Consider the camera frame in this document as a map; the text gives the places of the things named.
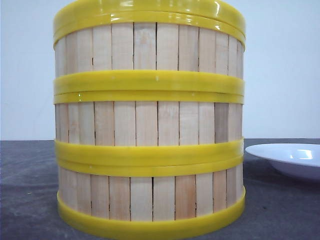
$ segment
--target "yellow rim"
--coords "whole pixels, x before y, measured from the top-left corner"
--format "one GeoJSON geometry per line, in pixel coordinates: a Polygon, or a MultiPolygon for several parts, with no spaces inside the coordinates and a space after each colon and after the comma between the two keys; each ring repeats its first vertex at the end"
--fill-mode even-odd
{"type": "Polygon", "coordinates": [[[244,81],[207,72],[109,70],[54,80],[54,103],[94,101],[244,102],[244,81]]]}
{"type": "Polygon", "coordinates": [[[210,173],[243,161],[243,139],[184,146],[95,146],[55,141],[57,163],[75,172],[123,177],[210,173]]]}
{"type": "Polygon", "coordinates": [[[172,23],[208,28],[234,36],[245,44],[243,16],[220,0],[77,0],[55,16],[54,43],[80,29],[128,22],[172,23]]]}
{"type": "Polygon", "coordinates": [[[245,209],[246,190],[232,206],[205,216],[168,221],[121,221],[95,217],[65,205],[57,193],[60,217],[70,226],[98,237],[118,240],[175,240],[221,229],[234,222],[245,209]]]}

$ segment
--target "wooden slat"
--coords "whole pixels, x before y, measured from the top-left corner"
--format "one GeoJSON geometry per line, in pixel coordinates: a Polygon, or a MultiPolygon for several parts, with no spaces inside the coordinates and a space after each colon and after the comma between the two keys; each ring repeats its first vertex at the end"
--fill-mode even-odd
{"type": "MultiPolygon", "coordinates": [[[[111,25],[96,26],[93,36],[93,70],[112,69],[111,25]]],[[[94,103],[95,145],[114,146],[114,102],[94,103]]],[[[91,175],[91,215],[109,218],[109,177],[91,175]]]]}
{"type": "MultiPolygon", "coordinates": [[[[55,45],[55,77],[58,78],[66,73],[66,38],[61,38],[55,45]]],[[[55,104],[55,139],[61,141],[60,132],[60,104],[55,104]]],[[[62,201],[65,200],[65,174],[64,170],[58,166],[59,194],[62,201]]]]}
{"type": "Polygon", "coordinates": [[[112,69],[133,69],[134,32],[133,23],[111,25],[112,69]]]}
{"type": "MultiPolygon", "coordinates": [[[[68,104],[59,104],[59,140],[65,143],[69,142],[69,128],[68,128],[68,104]]],[[[69,181],[68,171],[60,168],[60,182],[61,182],[61,199],[70,207],[73,206],[72,192],[69,192],[69,188],[72,188],[72,182],[69,181]]]]}
{"type": "MultiPolygon", "coordinates": [[[[199,72],[215,72],[216,32],[199,28],[199,72]]],[[[199,144],[215,142],[215,105],[199,102],[199,144]]],[[[196,216],[213,212],[213,173],[195,175],[196,216]]]]}
{"type": "Polygon", "coordinates": [[[235,167],[235,178],[236,178],[236,200],[238,201],[241,198],[244,190],[244,181],[243,181],[243,164],[239,164],[235,167]]]}
{"type": "MultiPolygon", "coordinates": [[[[156,24],[134,24],[134,69],[156,69],[156,24]]],[[[136,145],[158,145],[157,102],[137,101],[135,105],[136,145]]],[[[130,211],[132,221],[152,221],[152,178],[132,177],[130,180],[130,211]]]]}
{"type": "Polygon", "coordinates": [[[216,70],[216,32],[199,28],[199,72],[216,70]]]}
{"type": "MultiPolygon", "coordinates": [[[[178,70],[198,71],[199,69],[199,28],[179,26],[178,70]]],[[[179,144],[199,143],[199,104],[179,103],[179,144]]],[[[175,177],[175,219],[196,216],[196,176],[175,177]]]]}
{"type": "MultiPolygon", "coordinates": [[[[213,102],[199,103],[199,144],[215,142],[215,105],[213,102]]],[[[196,215],[213,212],[213,173],[195,175],[196,215]]]]}
{"type": "Polygon", "coordinates": [[[228,36],[228,75],[237,76],[237,39],[228,36]]]}
{"type": "Polygon", "coordinates": [[[178,70],[179,25],[157,23],[156,69],[178,70]]]}
{"type": "Polygon", "coordinates": [[[215,36],[215,72],[228,75],[228,35],[216,32],[215,36]]]}
{"type": "Polygon", "coordinates": [[[55,110],[55,139],[60,141],[60,104],[54,105],[55,110]]]}
{"type": "Polygon", "coordinates": [[[199,28],[179,25],[179,70],[196,71],[199,65],[199,28]]]}
{"type": "MultiPolygon", "coordinates": [[[[156,69],[178,70],[179,26],[157,23],[156,69]]],[[[179,145],[179,102],[158,102],[158,145],[179,145]]],[[[153,221],[175,219],[175,177],[153,178],[153,221]]]]}
{"type": "MultiPolygon", "coordinates": [[[[214,104],[215,143],[228,141],[228,103],[214,104]]],[[[225,209],[227,206],[227,171],[213,173],[213,211],[225,209]]]]}
{"type": "MultiPolygon", "coordinates": [[[[94,103],[95,145],[114,146],[114,103],[94,103]]],[[[91,175],[91,214],[109,218],[109,177],[91,175]]]]}
{"type": "MultiPolygon", "coordinates": [[[[75,73],[77,71],[76,64],[76,56],[77,56],[77,34],[71,33],[65,37],[65,66],[63,68],[59,68],[60,70],[64,70],[64,72],[60,72],[58,75],[66,75],[75,73]]],[[[70,113],[70,109],[72,108],[72,103],[67,105],[67,108],[64,109],[64,114],[67,114],[68,120],[66,122],[67,126],[65,128],[68,129],[68,140],[69,143],[79,143],[79,141],[73,141],[74,133],[71,128],[70,122],[73,121],[74,116],[70,113]]],[[[67,204],[72,209],[77,210],[77,175],[74,171],[70,171],[60,167],[60,179],[62,182],[62,200],[65,204],[67,204]]]]}
{"type": "MultiPolygon", "coordinates": [[[[68,125],[69,125],[69,143],[79,144],[80,133],[79,133],[79,107],[78,103],[68,104],[68,125]]],[[[77,173],[75,171],[63,170],[63,175],[66,176],[66,203],[69,207],[77,210],[77,173]]]]}
{"type": "MultiPolygon", "coordinates": [[[[86,28],[77,32],[77,70],[93,70],[93,30],[86,28]]],[[[95,110],[93,102],[79,103],[79,139],[80,144],[95,145],[95,110]]],[[[91,176],[76,174],[77,208],[85,214],[91,214],[91,176]]]]}
{"type": "MultiPolygon", "coordinates": [[[[133,69],[133,23],[111,25],[112,69],[133,69]]],[[[135,102],[114,103],[114,144],[136,145],[135,102]]],[[[130,178],[109,177],[110,219],[130,221],[130,178]]]]}
{"type": "Polygon", "coordinates": [[[66,74],[73,74],[77,68],[77,32],[72,32],[66,36],[66,74]]]}
{"type": "Polygon", "coordinates": [[[67,71],[66,37],[61,38],[55,45],[55,77],[65,75],[67,71]]]}
{"type": "MultiPolygon", "coordinates": [[[[179,128],[180,145],[197,145],[199,131],[199,105],[197,102],[180,102],[179,128]]],[[[175,219],[196,216],[195,175],[175,177],[175,219]]]]}
{"type": "MultiPolygon", "coordinates": [[[[240,79],[244,78],[244,49],[240,41],[237,41],[237,55],[236,55],[236,76],[240,79]]],[[[238,117],[238,138],[242,138],[242,119],[243,119],[243,105],[237,105],[238,117]]],[[[243,164],[236,166],[236,199],[238,200],[243,194],[243,164]]]]}
{"type": "MultiPolygon", "coordinates": [[[[237,39],[228,36],[228,75],[237,76],[237,39]]],[[[238,106],[240,104],[229,103],[228,106],[228,141],[239,139],[239,122],[238,106]]],[[[237,179],[236,167],[226,170],[226,206],[230,207],[237,201],[237,179]]]]}
{"type": "MultiPolygon", "coordinates": [[[[215,36],[215,72],[228,74],[228,35],[216,32],[215,36]]],[[[214,104],[214,134],[216,143],[228,141],[228,103],[214,104]]],[[[213,211],[227,207],[227,171],[213,173],[213,211]]]]}
{"type": "Polygon", "coordinates": [[[111,25],[96,26],[93,34],[93,70],[111,70],[111,25]]]}
{"type": "MultiPolygon", "coordinates": [[[[116,146],[136,145],[134,101],[114,102],[114,141],[116,146]]],[[[109,177],[110,219],[130,221],[130,178],[109,177]]]]}

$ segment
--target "white background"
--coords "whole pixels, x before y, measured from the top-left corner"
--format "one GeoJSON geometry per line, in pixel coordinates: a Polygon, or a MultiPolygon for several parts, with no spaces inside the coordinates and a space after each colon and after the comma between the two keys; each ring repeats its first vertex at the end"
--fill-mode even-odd
{"type": "MultiPolygon", "coordinates": [[[[320,138],[320,1],[226,0],[245,17],[246,138],[320,138]]],[[[55,135],[53,18],[71,0],[1,0],[1,139],[55,135]]]]}

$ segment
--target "white bowl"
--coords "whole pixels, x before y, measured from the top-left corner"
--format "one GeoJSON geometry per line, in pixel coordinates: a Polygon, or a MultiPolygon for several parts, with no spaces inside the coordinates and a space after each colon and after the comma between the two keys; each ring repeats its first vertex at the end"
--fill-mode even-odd
{"type": "Polygon", "coordinates": [[[271,143],[248,146],[245,151],[267,159],[271,165],[289,177],[320,182],[320,145],[271,143]]]}

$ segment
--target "gray table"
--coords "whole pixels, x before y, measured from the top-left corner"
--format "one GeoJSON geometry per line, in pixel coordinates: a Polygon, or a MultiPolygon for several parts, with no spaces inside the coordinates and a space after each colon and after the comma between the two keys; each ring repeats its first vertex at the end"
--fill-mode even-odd
{"type": "MultiPolygon", "coordinates": [[[[264,143],[313,143],[320,139],[246,139],[264,143]]],[[[276,172],[263,159],[244,156],[246,207],[233,224],[194,240],[320,240],[320,184],[276,172]]],[[[1,142],[1,239],[97,240],[58,216],[53,141],[1,142]]]]}

